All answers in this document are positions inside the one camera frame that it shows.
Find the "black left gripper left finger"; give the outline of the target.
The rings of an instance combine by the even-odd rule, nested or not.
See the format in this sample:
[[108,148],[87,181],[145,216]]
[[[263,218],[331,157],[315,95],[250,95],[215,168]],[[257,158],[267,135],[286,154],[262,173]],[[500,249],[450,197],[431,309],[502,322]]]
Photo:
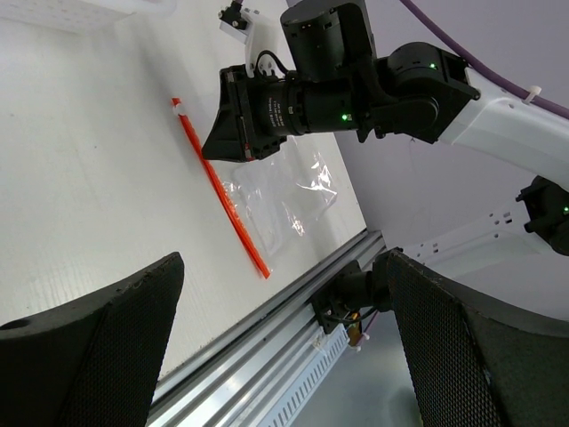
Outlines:
[[184,282],[174,252],[1,327],[3,426],[143,426]]

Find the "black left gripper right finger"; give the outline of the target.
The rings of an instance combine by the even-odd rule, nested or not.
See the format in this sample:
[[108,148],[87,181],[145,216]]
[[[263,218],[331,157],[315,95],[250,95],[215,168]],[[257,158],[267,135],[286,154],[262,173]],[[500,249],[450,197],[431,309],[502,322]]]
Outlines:
[[387,283],[426,426],[566,426],[568,324],[393,251]]

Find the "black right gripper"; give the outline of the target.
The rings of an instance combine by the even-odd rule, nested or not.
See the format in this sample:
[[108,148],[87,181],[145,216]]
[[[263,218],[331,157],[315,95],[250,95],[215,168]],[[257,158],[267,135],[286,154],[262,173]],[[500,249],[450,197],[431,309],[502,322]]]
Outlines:
[[354,131],[363,141],[373,129],[377,56],[365,2],[300,1],[280,23],[294,67],[278,61],[281,77],[256,71],[242,106],[251,125],[244,133],[238,89],[245,67],[220,71],[219,108],[202,147],[206,160],[261,160],[290,136]]

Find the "clear zip bag red zipper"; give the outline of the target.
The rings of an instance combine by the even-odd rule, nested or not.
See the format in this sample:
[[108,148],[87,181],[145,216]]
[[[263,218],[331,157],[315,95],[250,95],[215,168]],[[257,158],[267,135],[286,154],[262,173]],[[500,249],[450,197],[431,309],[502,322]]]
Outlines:
[[337,200],[325,157],[313,141],[292,137],[264,160],[210,161],[202,155],[203,144],[180,99],[172,99],[172,111],[252,264],[269,278],[276,256],[294,239],[310,236]]

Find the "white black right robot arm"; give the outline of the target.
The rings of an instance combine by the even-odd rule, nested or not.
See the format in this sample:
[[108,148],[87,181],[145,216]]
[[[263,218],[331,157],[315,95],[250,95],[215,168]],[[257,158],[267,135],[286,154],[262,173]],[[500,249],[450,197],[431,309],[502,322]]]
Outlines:
[[517,196],[521,231],[567,254],[566,108],[496,75],[441,28],[443,47],[412,42],[378,57],[362,1],[301,1],[280,23],[293,68],[262,47],[220,72],[204,158],[262,160],[291,136],[342,131],[458,144],[534,174]]

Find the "white perforated plastic basket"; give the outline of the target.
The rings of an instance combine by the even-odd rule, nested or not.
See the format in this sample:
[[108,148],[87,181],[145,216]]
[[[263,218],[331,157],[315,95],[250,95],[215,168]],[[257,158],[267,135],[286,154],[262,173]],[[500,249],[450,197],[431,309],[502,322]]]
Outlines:
[[7,0],[1,2],[1,38],[24,24],[84,34],[135,15],[168,16],[177,1]]

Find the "aluminium front rail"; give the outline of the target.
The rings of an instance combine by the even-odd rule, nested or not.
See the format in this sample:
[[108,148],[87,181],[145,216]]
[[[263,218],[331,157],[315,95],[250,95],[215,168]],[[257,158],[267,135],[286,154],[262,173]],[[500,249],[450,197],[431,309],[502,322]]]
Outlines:
[[293,281],[156,387],[150,426],[221,426],[287,347],[321,328],[309,299],[350,262],[368,267],[385,248],[379,231],[363,231]]

